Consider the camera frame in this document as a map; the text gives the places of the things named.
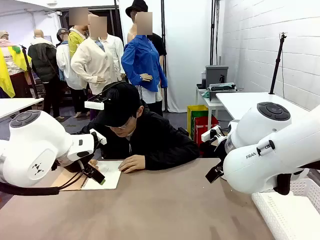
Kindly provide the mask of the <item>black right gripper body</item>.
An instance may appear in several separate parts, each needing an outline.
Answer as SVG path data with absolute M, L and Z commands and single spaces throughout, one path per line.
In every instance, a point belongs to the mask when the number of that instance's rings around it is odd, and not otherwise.
M 227 156 L 225 150 L 226 140 L 221 141 L 217 146 L 212 145 L 209 141 L 201 144 L 201 155 L 203 158 L 217 158 L 220 159 L 218 165 L 222 166 Z

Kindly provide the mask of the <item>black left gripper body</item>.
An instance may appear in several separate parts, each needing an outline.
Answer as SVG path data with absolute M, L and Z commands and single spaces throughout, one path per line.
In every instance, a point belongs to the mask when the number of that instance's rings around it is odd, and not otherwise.
M 58 161 L 59 165 L 65 168 L 70 173 L 77 173 L 85 170 L 89 163 L 88 159 L 76 160 L 76 161 Z

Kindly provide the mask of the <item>person's left hand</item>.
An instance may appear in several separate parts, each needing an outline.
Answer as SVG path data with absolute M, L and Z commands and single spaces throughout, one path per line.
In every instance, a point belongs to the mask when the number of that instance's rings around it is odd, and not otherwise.
M 132 155 L 127 157 L 119 165 L 118 170 L 128 174 L 135 171 L 144 170 L 146 168 L 146 159 L 144 155 Z

